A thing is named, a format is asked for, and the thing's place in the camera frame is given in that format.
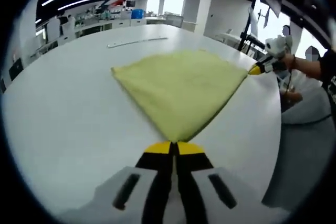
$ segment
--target sleeve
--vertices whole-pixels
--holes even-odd
[[[336,53],[333,50],[328,50],[319,61],[322,82],[327,82],[332,76],[336,76]]]

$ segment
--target round table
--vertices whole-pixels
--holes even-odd
[[[107,47],[158,37],[168,39]],[[134,166],[149,145],[164,140],[110,68],[179,49],[205,49],[245,69],[255,62],[189,31],[143,25],[57,47],[8,87],[2,108],[10,150],[25,182],[52,214],[88,203],[97,186]],[[276,76],[249,76],[192,141],[205,148],[215,167],[242,178],[262,199],[277,160],[280,127]]]

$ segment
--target yellow cloth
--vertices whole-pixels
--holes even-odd
[[[218,56],[183,50],[111,69],[167,140],[188,141],[247,76]]]

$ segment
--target gray floor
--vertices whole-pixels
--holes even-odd
[[[330,114],[327,94],[320,89],[282,114],[282,123],[304,123]],[[282,126],[277,165],[263,203],[292,211],[320,179],[335,148],[332,118],[308,126]]]

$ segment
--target blue container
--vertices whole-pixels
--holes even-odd
[[[132,19],[143,18],[143,9],[134,9],[132,11]]]

